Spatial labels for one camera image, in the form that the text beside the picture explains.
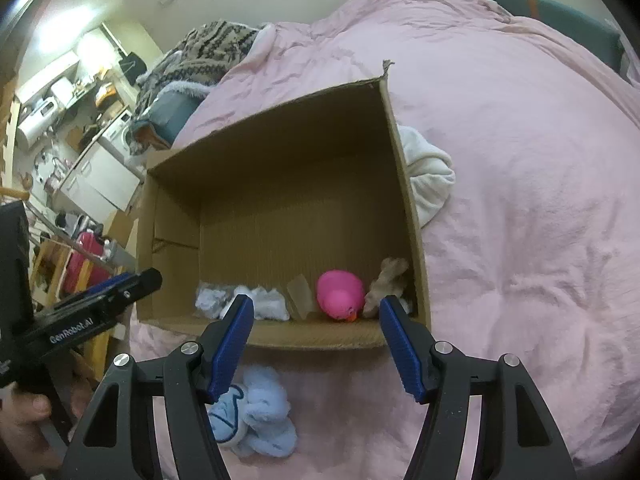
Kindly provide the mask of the person left hand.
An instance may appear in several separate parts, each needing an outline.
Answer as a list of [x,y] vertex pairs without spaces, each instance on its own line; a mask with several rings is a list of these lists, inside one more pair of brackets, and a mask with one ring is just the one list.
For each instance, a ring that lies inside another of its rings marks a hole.
[[[72,421],[78,422],[96,384],[93,370],[75,351],[62,359],[63,389],[70,399]],[[23,392],[12,384],[1,389],[1,478],[30,479],[57,471],[62,460],[39,428],[51,415],[51,402],[42,394]]]

